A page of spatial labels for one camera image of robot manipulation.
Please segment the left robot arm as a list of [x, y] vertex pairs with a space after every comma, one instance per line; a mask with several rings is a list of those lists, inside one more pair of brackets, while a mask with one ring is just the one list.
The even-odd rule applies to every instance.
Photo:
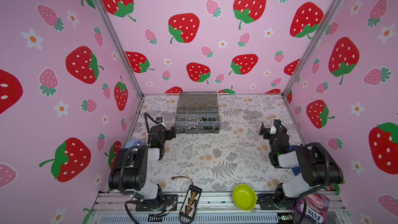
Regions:
[[168, 213], [176, 210], [177, 195], [164, 195], [159, 184], [147, 178], [147, 167], [151, 161], [160, 161], [165, 154], [165, 143], [176, 137], [175, 128], [167, 130], [162, 124], [163, 118], [153, 119], [144, 113], [148, 134], [146, 145], [135, 145], [119, 150], [111, 170], [108, 186], [122, 195], [130, 196], [132, 200], [125, 205], [134, 204], [137, 212], [160, 211]]

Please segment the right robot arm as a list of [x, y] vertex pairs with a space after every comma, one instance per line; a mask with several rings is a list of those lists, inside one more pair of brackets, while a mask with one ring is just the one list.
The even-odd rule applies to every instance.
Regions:
[[268, 156], [274, 168], [300, 168], [298, 175], [280, 183], [273, 194], [259, 194], [257, 204], [260, 206], [287, 208], [309, 194], [343, 182], [343, 171], [322, 144], [314, 142], [290, 150], [287, 128], [280, 119], [274, 119], [270, 128], [261, 124], [259, 135], [269, 141]]

